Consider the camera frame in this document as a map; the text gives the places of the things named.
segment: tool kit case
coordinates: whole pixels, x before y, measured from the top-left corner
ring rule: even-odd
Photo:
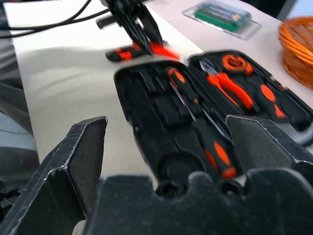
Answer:
[[[239,56],[251,65],[253,72],[250,73],[226,72],[232,82],[249,94],[251,105],[242,99],[242,94],[237,94],[240,93],[237,87],[209,82],[208,72],[201,67],[200,62],[207,61],[217,71],[225,72],[221,65],[226,55]],[[173,73],[191,85],[196,93],[194,97],[180,92],[179,86],[171,85]],[[171,181],[186,186],[188,175],[194,171],[207,172],[213,181],[239,176],[242,169],[225,123],[227,115],[287,122],[299,133],[313,121],[313,110],[308,105],[239,51],[195,55],[189,58],[188,66],[170,60],[135,65],[116,72],[114,81],[137,146],[159,183]],[[228,96],[221,92],[221,86]]]

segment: battery package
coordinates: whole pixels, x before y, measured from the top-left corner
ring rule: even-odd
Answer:
[[[231,32],[238,31],[251,20],[249,12],[218,1],[203,2],[197,7],[196,18]]]

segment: green battery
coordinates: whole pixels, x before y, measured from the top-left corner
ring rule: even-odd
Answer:
[[[238,31],[251,20],[251,14],[245,10],[218,1],[199,4],[194,16],[231,32]]]

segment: orange-handled pliers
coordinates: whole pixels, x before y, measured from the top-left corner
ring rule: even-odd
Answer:
[[[201,60],[200,61],[201,68],[207,72],[207,81],[216,87],[237,107],[239,104],[233,100],[224,89],[230,90],[236,94],[239,99],[243,102],[248,110],[254,108],[254,102],[249,94],[238,84],[234,83],[226,73],[217,72],[213,65],[209,61]]]

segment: wicker basket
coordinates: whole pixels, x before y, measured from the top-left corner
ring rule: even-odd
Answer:
[[[285,20],[279,28],[286,71],[313,89],[313,17]]]

